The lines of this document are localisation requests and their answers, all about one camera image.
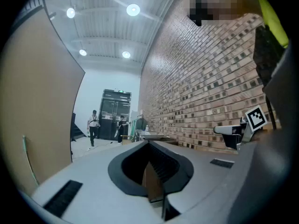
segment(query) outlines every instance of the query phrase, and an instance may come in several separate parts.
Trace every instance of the brick wall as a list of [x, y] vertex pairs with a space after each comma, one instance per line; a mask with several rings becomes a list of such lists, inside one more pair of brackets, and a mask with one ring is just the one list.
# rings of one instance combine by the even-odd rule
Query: brick wall
[[252, 59], [255, 28], [262, 24], [262, 18], [247, 14], [197, 27], [187, 18], [183, 0], [176, 0], [142, 71], [139, 110], [149, 129], [168, 134], [179, 145], [217, 151], [229, 148], [214, 126], [239, 124], [257, 104], [269, 119]]

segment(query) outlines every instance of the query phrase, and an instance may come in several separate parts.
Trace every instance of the doorway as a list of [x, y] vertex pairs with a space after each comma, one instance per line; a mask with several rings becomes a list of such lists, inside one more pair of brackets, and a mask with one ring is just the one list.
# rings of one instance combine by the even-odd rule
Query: doorway
[[[117, 123], [123, 115], [125, 121], [129, 121], [131, 93], [123, 91], [104, 90], [100, 106], [100, 133], [99, 138], [105, 140], [117, 140], [114, 137]], [[128, 126], [125, 126], [124, 135], [128, 134]]]

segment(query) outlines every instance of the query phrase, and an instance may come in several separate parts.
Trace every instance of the black pants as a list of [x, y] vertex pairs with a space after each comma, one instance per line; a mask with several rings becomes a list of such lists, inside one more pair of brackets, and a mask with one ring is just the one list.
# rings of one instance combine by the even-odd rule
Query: black pants
[[89, 127], [89, 132], [90, 132], [90, 142], [93, 146], [93, 140], [97, 136], [97, 127]]
[[119, 130], [118, 130], [118, 139], [117, 139], [117, 141], [118, 141], [119, 143], [121, 143], [121, 141], [122, 141], [122, 137], [121, 137], [121, 135], [123, 135], [123, 129], [119, 129]]

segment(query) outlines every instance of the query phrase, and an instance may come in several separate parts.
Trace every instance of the white ceiling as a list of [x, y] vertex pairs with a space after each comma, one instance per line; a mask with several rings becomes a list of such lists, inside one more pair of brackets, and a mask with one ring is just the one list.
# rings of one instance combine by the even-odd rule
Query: white ceiling
[[[173, 2], [173, 0], [65, 0], [63, 4], [63, 1], [59, 0], [61, 3], [59, 5], [57, 1], [46, 0], [47, 7], [50, 8], [49, 13], [57, 10], [66, 13], [68, 6], [76, 11], [73, 19], [64, 14], [55, 17], [52, 22], [72, 54], [78, 54], [80, 49], [87, 51], [87, 56], [74, 56], [79, 63], [125, 66], [139, 71], [157, 30]], [[129, 4], [137, 4], [140, 7], [141, 11], [137, 16], [127, 14], [126, 8]], [[128, 51], [131, 57], [123, 58], [123, 51]]]

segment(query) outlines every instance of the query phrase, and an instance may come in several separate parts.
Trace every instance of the white shirt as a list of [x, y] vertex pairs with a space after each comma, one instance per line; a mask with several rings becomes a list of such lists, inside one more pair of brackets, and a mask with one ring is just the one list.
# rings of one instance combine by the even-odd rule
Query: white shirt
[[90, 127], [96, 127], [97, 124], [99, 123], [99, 117], [97, 115], [95, 117], [93, 116], [89, 117], [88, 123]]

